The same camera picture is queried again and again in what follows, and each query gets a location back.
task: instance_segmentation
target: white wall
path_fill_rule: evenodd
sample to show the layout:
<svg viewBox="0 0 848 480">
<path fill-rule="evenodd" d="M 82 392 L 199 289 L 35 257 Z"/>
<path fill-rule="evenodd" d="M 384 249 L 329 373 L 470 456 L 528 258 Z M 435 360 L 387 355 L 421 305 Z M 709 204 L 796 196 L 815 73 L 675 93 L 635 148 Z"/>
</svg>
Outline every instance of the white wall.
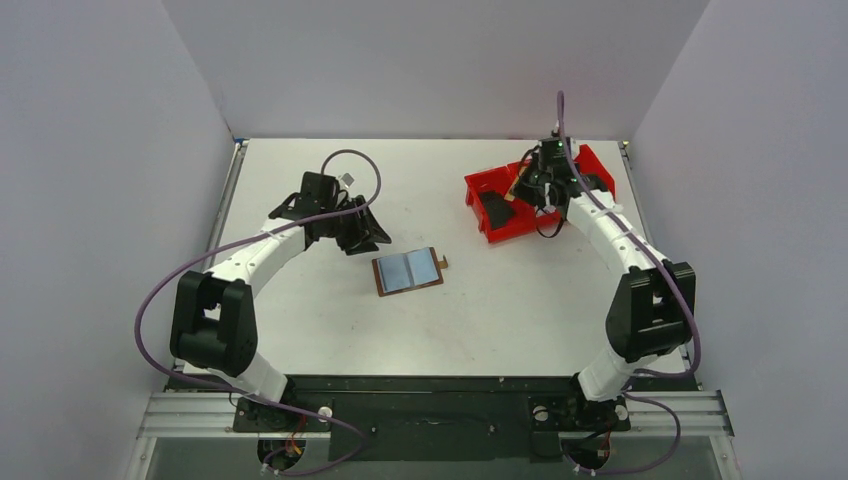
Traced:
<svg viewBox="0 0 848 480">
<path fill-rule="evenodd" d="M 0 476 L 120 478 L 232 141 L 158 0 L 0 3 Z"/>
<path fill-rule="evenodd" d="M 630 138 L 708 0 L 164 0 L 237 136 Z"/>
<path fill-rule="evenodd" d="M 845 478 L 848 3 L 713 0 L 634 137 L 746 478 Z"/>
</svg>

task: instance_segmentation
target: white table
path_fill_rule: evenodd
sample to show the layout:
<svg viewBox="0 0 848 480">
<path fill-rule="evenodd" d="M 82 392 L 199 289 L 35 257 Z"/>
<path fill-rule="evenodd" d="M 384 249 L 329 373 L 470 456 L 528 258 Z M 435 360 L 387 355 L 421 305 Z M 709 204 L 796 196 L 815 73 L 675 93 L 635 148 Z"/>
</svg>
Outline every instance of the white table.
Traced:
<svg viewBox="0 0 848 480">
<path fill-rule="evenodd" d="M 605 342 L 604 320 L 619 277 L 566 225 L 554 239 L 533 233 L 494 246 L 464 203 L 463 177 L 517 161 L 527 140 L 252 139 L 222 244 L 253 235 L 268 212 L 300 188 L 304 171 L 340 148 L 367 153 L 383 174 L 372 211 L 392 237 L 379 252 L 347 257 L 332 239 L 281 270 L 256 299 L 259 350 L 289 374 L 572 375 Z M 642 222 L 615 142 L 588 143 L 616 181 L 628 219 Z M 344 155 L 369 197 L 374 174 Z M 445 283 L 380 298 L 371 259 L 423 247 L 447 256 Z M 680 371 L 676 351 L 653 368 Z M 185 371 L 200 370 L 186 365 Z"/>
</svg>

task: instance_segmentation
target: red tray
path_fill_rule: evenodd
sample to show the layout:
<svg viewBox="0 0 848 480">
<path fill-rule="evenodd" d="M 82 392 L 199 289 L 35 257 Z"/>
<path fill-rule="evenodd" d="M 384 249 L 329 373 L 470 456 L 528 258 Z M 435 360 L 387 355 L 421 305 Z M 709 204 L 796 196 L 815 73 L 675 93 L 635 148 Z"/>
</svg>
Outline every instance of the red tray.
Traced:
<svg viewBox="0 0 848 480">
<path fill-rule="evenodd" d="M 588 145 L 580 145 L 580 152 L 574 161 L 580 166 L 581 173 L 595 174 L 600 177 L 609 187 L 613 198 L 615 197 L 615 180 L 612 179 L 612 175 L 607 172 L 607 169 L 604 168 L 601 161 L 595 155 L 595 152 Z M 545 228 L 556 225 L 559 222 L 559 212 L 549 213 L 536 218 L 536 211 L 532 206 L 516 199 L 510 202 L 513 210 L 515 210 L 515 216 L 509 219 L 503 227 L 492 230 L 486 210 L 480 202 L 479 195 L 482 192 L 488 191 L 495 191 L 500 195 L 506 195 L 515 178 L 518 176 L 519 163 L 510 163 L 503 167 L 465 176 L 465 183 L 468 185 L 468 190 L 465 194 L 465 204 L 470 205 L 471 209 L 474 210 L 478 221 L 477 228 L 486 235 L 489 243 L 500 242 L 508 238 L 533 232 L 536 230 L 536 226 Z"/>
</svg>

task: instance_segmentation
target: purple cable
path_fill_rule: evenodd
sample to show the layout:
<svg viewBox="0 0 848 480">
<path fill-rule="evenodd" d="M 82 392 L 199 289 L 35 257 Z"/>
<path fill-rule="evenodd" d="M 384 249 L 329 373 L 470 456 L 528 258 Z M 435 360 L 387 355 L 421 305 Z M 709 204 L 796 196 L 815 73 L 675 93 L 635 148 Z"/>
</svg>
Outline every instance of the purple cable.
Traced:
<svg viewBox="0 0 848 480">
<path fill-rule="evenodd" d="M 583 177 L 580 176 L 580 173 L 577 170 L 577 165 L 574 164 L 574 158 L 571 155 L 571 145 L 567 142 L 565 138 L 565 123 L 564 123 L 564 115 L 565 115 L 565 94 L 560 90 L 557 92 L 557 121 L 559 122 L 559 138 L 562 141 L 563 145 L 566 145 L 565 150 L 565 158 L 568 160 L 568 167 L 571 169 L 571 173 L 577 179 L 577 183 L 580 185 L 580 188 L 583 190 L 583 193 L 586 194 L 587 197 L 598 207 L 599 210 L 603 211 L 606 209 L 603 203 L 598 200 L 592 191 L 589 189 L 589 186 L 586 185 L 586 182 L 583 180 Z M 671 290 L 672 295 L 674 295 L 674 299 L 677 301 L 677 304 L 680 305 L 680 309 L 683 311 L 683 315 L 686 317 L 686 323 L 689 325 L 689 330 L 692 331 L 692 342 L 694 343 L 694 354 L 692 355 L 692 364 L 690 365 L 688 370 L 684 370 L 679 373 L 665 373 L 665 372 L 657 372 L 655 370 L 649 370 L 646 368 L 640 368 L 636 370 L 635 373 L 641 373 L 645 375 L 651 375 L 653 377 L 658 378 L 687 378 L 689 375 L 695 373 L 695 370 L 701 365 L 701 334 L 698 332 L 698 326 L 695 325 L 695 316 L 692 313 L 692 309 L 689 304 L 686 303 L 686 299 L 683 298 L 683 293 L 680 291 L 680 288 L 675 283 L 674 278 L 672 278 L 671 274 L 665 268 L 665 265 L 662 264 L 660 259 L 656 257 L 656 255 L 651 252 L 651 249 L 648 248 L 642 241 L 639 240 L 636 235 L 627 229 L 627 225 L 618 218 L 618 215 L 611 211 L 607 211 L 607 217 L 615 223 L 618 228 L 621 229 L 621 232 L 624 233 L 627 238 L 639 248 L 642 252 L 645 253 L 645 256 L 657 267 L 657 270 L 662 275 L 665 282 L 668 284 L 668 288 Z"/>
<path fill-rule="evenodd" d="M 341 155 L 343 153 L 350 153 L 350 154 L 353 154 L 353 155 L 358 155 L 359 157 L 365 159 L 365 161 L 367 161 L 371 165 L 371 168 L 374 169 L 374 174 L 377 177 L 377 186 L 374 189 L 374 195 L 372 195 L 371 198 L 369 198 L 365 202 L 365 204 L 360 205 L 356 208 L 352 208 L 350 210 L 341 210 L 341 211 L 337 211 L 337 212 L 322 213 L 320 215 L 315 215 L 315 216 L 312 216 L 312 217 L 303 218 L 303 219 L 297 220 L 295 222 L 283 225 L 282 227 L 275 228 L 274 230 L 271 230 L 268 233 L 261 233 L 259 235 L 256 235 L 256 236 L 253 236 L 253 237 L 250 237 L 250 238 L 237 240 L 237 241 L 229 243 L 227 245 L 223 245 L 223 246 L 220 246 L 218 248 L 209 250 L 208 252 L 200 255 L 199 257 L 194 258 L 192 260 L 189 260 L 188 262 L 180 265 L 173 272 L 166 275 L 165 278 L 163 278 L 159 283 L 157 283 L 156 286 L 154 286 L 153 289 L 150 291 L 150 293 L 147 294 L 147 296 L 144 298 L 144 301 L 141 302 L 141 306 L 138 308 L 138 312 L 135 315 L 135 325 L 134 325 L 134 328 L 133 328 L 133 335 L 135 336 L 135 345 L 136 345 L 136 347 L 138 347 L 138 351 L 139 351 L 139 353 L 141 353 L 141 356 L 144 357 L 144 360 L 146 360 L 147 363 L 149 363 L 153 368 L 155 368 L 156 370 L 159 370 L 160 372 L 164 373 L 165 375 L 167 375 L 167 376 L 169 376 L 169 377 L 171 377 L 175 380 L 182 380 L 184 382 L 193 383 L 195 385 L 205 387 L 205 388 L 211 388 L 211 389 L 215 389 L 215 390 L 224 390 L 224 391 L 228 391 L 228 392 L 238 393 L 240 395 L 243 395 L 243 396 L 250 398 L 253 401 L 256 401 L 256 402 L 259 402 L 259 403 L 262 403 L 262 404 L 265 404 L 265 405 L 268 405 L 268 406 L 271 406 L 271 407 L 276 407 L 276 408 L 279 408 L 281 410 L 286 410 L 286 411 L 289 411 L 289 412 L 292 412 L 292 413 L 297 413 L 299 415 L 306 415 L 307 417 L 325 420 L 325 421 L 328 421 L 332 424 L 338 425 L 340 427 L 344 427 L 344 428 L 352 431 L 353 433 L 355 433 L 360 438 L 362 438 L 362 443 L 360 443 L 360 445 L 357 448 L 352 450 L 350 453 L 347 453 L 347 454 L 337 458 L 336 460 L 333 460 L 332 462 L 329 462 L 329 463 L 322 465 L 320 467 L 316 467 L 316 468 L 309 469 L 309 470 L 303 470 L 303 471 L 300 471 L 300 472 L 289 473 L 289 472 L 283 471 L 281 473 L 284 476 L 302 477 L 302 476 L 306 476 L 306 475 L 311 475 L 313 473 L 323 472 L 324 470 L 333 468 L 336 465 L 344 462 L 345 460 L 347 460 L 347 459 L 353 457 L 354 455 L 357 455 L 359 452 L 361 452 L 365 448 L 365 444 L 366 444 L 368 437 L 365 435 L 364 432 L 362 432 L 362 430 L 359 430 L 358 428 L 354 427 L 353 425 L 351 425 L 347 422 L 343 422 L 341 420 L 338 420 L 336 418 L 326 417 L 324 415 L 319 415 L 318 413 L 311 412 L 309 410 L 304 410 L 302 408 L 294 407 L 292 405 L 285 405 L 283 403 L 274 402 L 274 401 L 267 400 L 267 399 L 264 399 L 264 398 L 257 398 L 257 397 L 252 396 L 248 392 L 245 392 L 245 391 L 243 391 L 239 388 L 233 387 L 232 385 L 223 385 L 223 384 L 220 384 L 220 383 L 217 383 L 217 382 L 211 382 L 211 381 L 208 381 L 208 380 L 195 378 L 195 377 L 192 377 L 190 375 L 185 375 L 185 374 L 180 373 L 180 372 L 175 372 L 175 371 L 165 367 L 164 365 L 157 362 L 156 359 L 154 359 L 150 355 L 150 352 L 148 352 L 147 348 L 144 346 L 144 342 L 141 338 L 141 320 L 144 318 L 144 312 L 145 312 L 145 310 L 147 310 L 147 307 L 150 305 L 150 302 L 165 287 L 165 285 L 167 285 L 171 280 L 176 278 L 177 275 L 185 272 L 186 270 L 191 268 L 192 265 L 194 265 L 196 263 L 199 263 L 199 262 L 201 262 L 201 261 L 203 261 L 203 260 L 205 260 L 205 259 L 207 259 L 207 258 L 209 258 L 213 255 L 217 255 L 221 252 L 225 252 L 225 251 L 233 249 L 233 248 L 241 247 L 241 246 L 244 246 L 244 245 L 248 245 L 248 244 L 251 244 L 251 243 L 258 242 L 260 240 L 264 240 L 264 239 L 268 238 L 270 235 L 276 235 L 276 234 L 283 232 L 285 230 L 288 230 L 290 228 L 300 227 L 300 226 L 303 226 L 303 225 L 305 225 L 309 222 L 315 222 L 315 221 L 318 221 L 318 220 L 325 220 L 325 219 L 328 219 L 328 218 L 340 217 L 342 215 L 350 215 L 352 213 L 360 212 L 360 211 L 368 208 L 372 203 L 374 203 L 374 200 L 377 199 L 377 196 L 380 195 L 380 190 L 382 188 L 382 177 L 380 176 L 380 169 L 377 168 L 377 164 L 374 163 L 374 161 L 371 160 L 371 158 L 368 155 L 366 155 L 366 154 L 364 154 L 364 153 L 362 153 L 358 150 L 353 150 L 353 149 L 338 150 L 338 151 L 330 154 L 330 156 L 327 157 L 326 160 L 324 160 L 324 163 L 321 165 L 321 173 L 324 173 L 324 169 L 326 168 L 326 166 L 330 162 L 330 160 L 335 158 L 337 155 Z M 279 453 L 279 452 L 272 452 L 272 455 L 270 455 L 269 457 L 266 457 L 265 463 L 268 463 L 267 461 L 270 458 L 273 458 L 273 455 L 275 455 L 276 453 Z"/>
<path fill-rule="evenodd" d="M 630 395 L 629 393 L 623 393 L 622 395 L 624 395 L 624 397 L 627 398 L 628 400 L 632 400 L 634 402 L 647 403 L 647 404 L 650 404 L 650 405 L 654 405 L 655 407 L 662 408 L 663 410 L 668 412 L 669 415 L 671 415 L 671 418 L 674 419 L 674 428 L 676 429 L 676 432 L 674 434 L 674 441 L 671 443 L 671 448 L 669 448 L 668 451 L 665 452 L 665 454 L 663 454 L 663 456 L 661 456 L 660 458 L 654 460 L 651 463 L 642 465 L 641 467 L 615 468 L 615 469 L 612 469 L 612 470 L 594 470 L 593 471 L 593 470 L 590 470 L 588 468 L 581 467 L 581 466 L 577 465 L 577 469 L 581 473 L 586 473 L 586 474 L 590 474 L 590 475 L 592 475 L 593 472 L 594 472 L 594 475 L 630 475 L 630 474 L 633 474 L 633 473 L 647 472 L 648 470 L 655 468 L 655 467 L 658 467 L 661 464 L 665 463 L 669 458 L 671 458 L 672 455 L 674 455 L 674 452 L 677 451 L 677 447 L 680 445 L 680 433 L 681 433 L 680 432 L 680 417 L 678 417 L 677 414 L 674 413 L 674 410 L 669 408 L 667 405 L 664 405 L 664 404 L 662 404 L 662 403 L 660 403 L 656 400 L 652 400 L 650 398 L 634 397 L 634 396 Z M 572 464 L 574 464 L 574 461 L 567 454 L 565 455 L 565 458 L 567 458 Z"/>
</svg>

